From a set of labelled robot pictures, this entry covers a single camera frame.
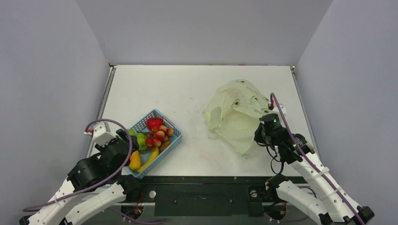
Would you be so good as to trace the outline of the green fake lime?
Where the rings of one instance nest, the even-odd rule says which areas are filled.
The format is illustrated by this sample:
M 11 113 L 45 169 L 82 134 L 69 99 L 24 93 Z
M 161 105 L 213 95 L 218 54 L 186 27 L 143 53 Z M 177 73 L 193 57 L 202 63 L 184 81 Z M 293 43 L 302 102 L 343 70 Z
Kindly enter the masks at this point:
M 147 148 L 148 148 L 148 146 L 147 146 L 147 144 L 146 144 L 146 139 L 147 139 L 147 137 L 146 137 L 146 135 L 144 135 L 144 134 L 142 134 L 142 133 L 138 133 L 137 135 L 136 135 L 136 137 L 137 137 L 137 143 L 138 143 L 138 145 L 139 145 L 139 151 L 145 151 L 145 150 L 147 150 Z
M 137 136 L 137 133 L 133 129 L 128 129 L 130 136 Z

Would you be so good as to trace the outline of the light green plastic bag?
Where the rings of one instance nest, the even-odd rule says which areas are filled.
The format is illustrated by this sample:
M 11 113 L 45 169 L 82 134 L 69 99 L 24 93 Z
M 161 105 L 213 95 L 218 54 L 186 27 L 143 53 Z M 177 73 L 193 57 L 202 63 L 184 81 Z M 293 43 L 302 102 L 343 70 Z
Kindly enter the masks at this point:
M 272 112 L 269 106 L 269 98 L 251 82 L 237 79 L 216 90 L 202 115 L 210 131 L 245 156 L 250 154 L 259 118 Z

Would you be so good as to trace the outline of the red fake fruit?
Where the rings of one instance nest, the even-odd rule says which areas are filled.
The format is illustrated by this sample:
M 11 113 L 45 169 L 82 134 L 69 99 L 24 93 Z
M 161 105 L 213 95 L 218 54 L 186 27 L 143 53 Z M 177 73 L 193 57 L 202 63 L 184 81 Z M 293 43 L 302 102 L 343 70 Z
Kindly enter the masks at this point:
M 157 132 L 147 132 L 145 135 L 147 137 L 146 144 L 149 150 L 153 151 L 154 148 L 160 147 L 160 145 L 167 140 L 170 140 L 171 136 L 174 134 L 174 129 L 166 127 L 165 125 L 160 126 Z

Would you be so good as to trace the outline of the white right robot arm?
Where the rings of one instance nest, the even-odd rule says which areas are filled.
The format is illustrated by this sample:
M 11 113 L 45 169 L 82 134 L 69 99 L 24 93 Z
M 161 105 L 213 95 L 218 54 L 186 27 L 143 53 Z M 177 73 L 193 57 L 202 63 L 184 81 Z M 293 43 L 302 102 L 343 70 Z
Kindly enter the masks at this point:
M 342 189 L 303 135 L 282 126 L 278 114 L 260 118 L 254 140 L 296 170 L 314 191 L 308 194 L 279 172 L 265 183 L 268 199 L 292 204 L 318 225 L 366 225 L 375 217 L 370 207 L 360 206 Z

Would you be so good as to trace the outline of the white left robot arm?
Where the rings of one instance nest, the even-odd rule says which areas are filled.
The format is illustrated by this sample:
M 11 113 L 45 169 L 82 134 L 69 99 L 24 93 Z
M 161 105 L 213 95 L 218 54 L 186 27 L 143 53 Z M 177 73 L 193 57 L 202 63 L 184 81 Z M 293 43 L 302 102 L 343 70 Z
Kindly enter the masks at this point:
M 62 186 L 35 214 L 23 216 L 21 225 L 80 225 L 104 209 L 139 198 L 140 183 L 133 175 L 122 175 L 130 156 L 138 150 L 136 138 L 123 129 L 104 136 L 94 129 L 98 153 L 81 159 L 68 173 Z

